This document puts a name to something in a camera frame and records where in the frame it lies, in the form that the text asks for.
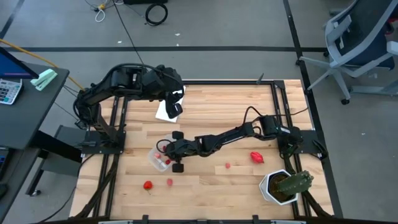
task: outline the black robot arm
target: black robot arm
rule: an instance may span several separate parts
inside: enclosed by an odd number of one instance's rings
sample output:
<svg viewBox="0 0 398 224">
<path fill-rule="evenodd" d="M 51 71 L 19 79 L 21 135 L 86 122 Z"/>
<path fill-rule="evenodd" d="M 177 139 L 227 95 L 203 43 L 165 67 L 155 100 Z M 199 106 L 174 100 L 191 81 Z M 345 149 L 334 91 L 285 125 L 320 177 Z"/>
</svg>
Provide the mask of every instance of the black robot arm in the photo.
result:
<svg viewBox="0 0 398 224">
<path fill-rule="evenodd" d="M 111 97 L 128 100 L 165 100 L 169 118 L 182 113 L 177 103 L 184 94 L 180 75 L 172 68 L 158 65 L 156 68 L 138 63 L 125 63 L 113 67 L 98 83 L 80 91 L 73 110 L 85 127 L 94 127 L 103 140 L 115 143 L 117 131 L 109 126 L 101 115 L 100 102 Z"/>
<path fill-rule="evenodd" d="M 256 121 L 260 123 L 261 127 L 253 126 Z M 193 141 L 184 139 L 183 133 L 180 131 L 174 131 L 172 135 L 176 141 L 170 142 L 164 151 L 160 150 L 158 146 L 157 149 L 171 160 L 176 161 L 172 167 L 173 172 L 183 172 L 183 164 L 181 164 L 183 157 L 196 155 L 207 157 L 220 150 L 222 146 L 242 138 L 254 137 L 261 141 L 268 141 L 281 136 L 285 145 L 289 147 L 297 147 L 303 141 L 299 128 L 284 127 L 277 122 L 275 116 L 268 115 L 259 116 L 251 122 L 244 122 L 239 127 L 219 135 L 196 136 Z"/>
</svg>

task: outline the cactus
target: cactus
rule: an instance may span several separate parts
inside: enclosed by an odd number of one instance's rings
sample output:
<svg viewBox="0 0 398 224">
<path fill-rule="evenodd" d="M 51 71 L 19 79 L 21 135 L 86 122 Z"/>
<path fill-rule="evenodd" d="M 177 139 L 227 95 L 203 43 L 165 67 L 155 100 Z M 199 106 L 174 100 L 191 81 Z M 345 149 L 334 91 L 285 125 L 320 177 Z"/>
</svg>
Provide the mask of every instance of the cactus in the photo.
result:
<svg viewBox="0 0 398 224">
<path fill-rule="evenodd" d="M 286 196 L 304 192 L 311 187 L 313 176 L 308 171 L 302 171 L 276 183 L 278 192 Z"/>
</svg>

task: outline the concrete floor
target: concrete floor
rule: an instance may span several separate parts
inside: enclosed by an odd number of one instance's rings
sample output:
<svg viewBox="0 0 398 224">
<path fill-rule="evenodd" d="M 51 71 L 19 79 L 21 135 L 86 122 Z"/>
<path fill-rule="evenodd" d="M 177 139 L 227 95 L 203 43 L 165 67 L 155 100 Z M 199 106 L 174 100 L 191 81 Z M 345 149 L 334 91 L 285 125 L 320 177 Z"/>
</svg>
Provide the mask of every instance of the concrete floor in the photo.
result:
<svg viewBox="0 0 398 224">
<path fill-rule="evenodd" d="M 99 0 L 88 0 L 99 4 Z M 328 10 L 345 7 L 351 1 L 290 0 L 290 7 L 302 47 L 325 47 L 322 25 Z M 17 3 L 0 1 L 0 27 Z M 293 47 L 282 1 L 278 0 L 170 0 L 169 17 L 158 27 L 144 25 L 143 18 L 126 6 L 118 6 L 136 46 L 266 46 Z M 146 6 L 133 6 L 144 13 Z M 106 10 L 102 23 L 83 0 L 25 1 L 4 39 L 23 47 L 131 47 L 114 7 Z M 12 53 L 20 60 L 44 64 L 28 55 Z M 138 62 L 134 52 L 39 52 L 84 86 L 100 81 L 114 65 Z M 140 52 L 149 65 L 176 68 L 184 78 L 302 78 L 294 65 L 295 52 L 270 51 L 169 51 Z M 304 56 L 323 58 L 321 53 Z M 307 65 L 313 82 L 324 71 Z M 364 75 L 347 78 L 349 85 L 385 85 L 397 69 L 375 70 L 377 79 Z M 340 103 L 342 93 L 332 78 L 314 90 L 320 121 L 325 133 L 336 187 L 345 218 L 398 221 L 395 202 L 398 156 L 395 135 L 398 127 L 398 101 L 390 96 L 353 95 L 351 103 Z M 57 103 L 72 111 L 74 98 L 62 90 Z M 54 134 L 60 124 L 73 126 L 75 119 L 53 105 L 41 130 Z M 58 209 L 68 198 L 76 178 L 45 172 L 38 188 L 39 197 L 24 195 L 28 181 L 10 209 L 4 223 L 37 222 Z M 68 217 L 70 203 L 52 220 Z"/>
</svg>

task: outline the wooden table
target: wooden table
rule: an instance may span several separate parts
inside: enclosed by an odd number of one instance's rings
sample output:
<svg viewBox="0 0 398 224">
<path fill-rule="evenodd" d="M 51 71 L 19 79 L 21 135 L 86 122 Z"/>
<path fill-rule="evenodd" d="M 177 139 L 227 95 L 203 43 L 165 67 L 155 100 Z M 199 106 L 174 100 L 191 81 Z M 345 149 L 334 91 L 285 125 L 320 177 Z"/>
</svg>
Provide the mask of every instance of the wooden table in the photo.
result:
<svg viewBox="0 0 398 224">
<path fill-rule="evenodd" d="M 300 80 L 284 81 L 291 113 L 306 108 Z M 113 99 L 101 104 L 105 118 L 109 119 L 112 104 Z M 111 219 L 141 219 L 144 214 L 150 219 L 168 220 L 242 220 L 251 219 L 252 215 L 259 215 L 260 219 L 293 218 L 291 205 L 279 206 L 265 201 L 258 187 L 267 173 L 284 169 L 276 140 L 263 142 L 246 138 L 224 146 L 207 158 L 183 158 L 185 172 L 182 174 L 172 173 L 171 169 L 161 173 L 147 160 L 150 149 L 171 131 L 183 131 L 186 139 L 219 134 L 241 125 L 248 106 L 254 106 L 262 114 L 275 114 L 269 86 L 188 85 L 182 105 L 184 112 L 177 123 L 155 119 L 158 106 L 159 102 L 129 102 L 126 147 L 119 160 Z M 255 112 L 250 112 L 248 120 L 256 116 Z M 300 129 L 312 129 L 308 111 L 292 116 L 292 120 Z M 265 163 L 253 164 L 249 157 L 252 151 L 260 152 Z M 81 168 L 71 216 L 83 208 L 96 190 L 102 157 L 93 156 Z M 303 170 L 308 170 L 315 178 L 310 192 L 324 210 L 333 213 L 321 162 L 305 154 L 300 158 Z M 230 169 L 225 168 L 226 162 L 231 164 Z M 173 179 L 172 187 L 166 183 L 168 178 Z M 154 184 L 149 192 L 142 188 L 147 180 Z M 100 214 L 103 214 L 106 195 L 105 191 Z M 301 199 L 298 206 L 303 215 Z"/>
</svg>

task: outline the yellow cable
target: yellow cable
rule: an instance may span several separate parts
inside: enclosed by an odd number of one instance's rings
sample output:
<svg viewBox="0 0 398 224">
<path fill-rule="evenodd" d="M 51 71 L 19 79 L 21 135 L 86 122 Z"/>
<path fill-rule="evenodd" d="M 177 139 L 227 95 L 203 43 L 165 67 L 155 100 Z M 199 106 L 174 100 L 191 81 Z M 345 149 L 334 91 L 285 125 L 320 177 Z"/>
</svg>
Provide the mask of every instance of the yellow cable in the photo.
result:
<svg viewBox="0 0 398 224">
<path fill-rule="evenodd" d="M 58 66 L 56 66 L 54 63 L 50 62 L 49 60 L 47 60 L 47 59 L 45 59 L 45 58 L 43 58 L 43 57 L 41 57 L 41 56 L 38 56 L 37 54 L 33 54 L 32 52 L 29 52 L 29 51 L 27 51 L 27 50 L 25 50 L 25 49 L 22 49 L 22 48 L 20 48 L 20 47 L 18 47 L 18 46 L 16 46 L 16 45 L 14 45 L 14 44 L 12 44 L 12 43 L 6 41 L 6 40 L 0 39 L 0 42 L 4 43 L 4 44 L 6 44 L 6 45 L 8 45 L 8 46 L 10 46 L 10 47 L 12 47 L 12 48 L 15 48 L 15 49 L 17 49 L 17 50 L 19 50 L 19 51 L 21 51 L 21 52 L 27 53 L 27 54 L 29 54 L 29 55 L 32 56 L 32 57 L 38 58 L 38 59 L 40 59 L 40 60 L 43 60 L 44 62 L 47 62 L 48 64 L 50 64 L 51 66 L 53 66 L 53 67 L 55 67 L 55 68 L 58 68 Z M 68 76 L 68 78 L 69 78 L 70 81 L 72 81 L 76 86 L 78 86 L 79 89 L 81 89 L 81 90 L 83 90 L 83 91 L 85 90 L 78 82 L 76 82 L 75 79 L 73 79 L 73 78 L 70 77 L 70 76 Z"/>
</svg>

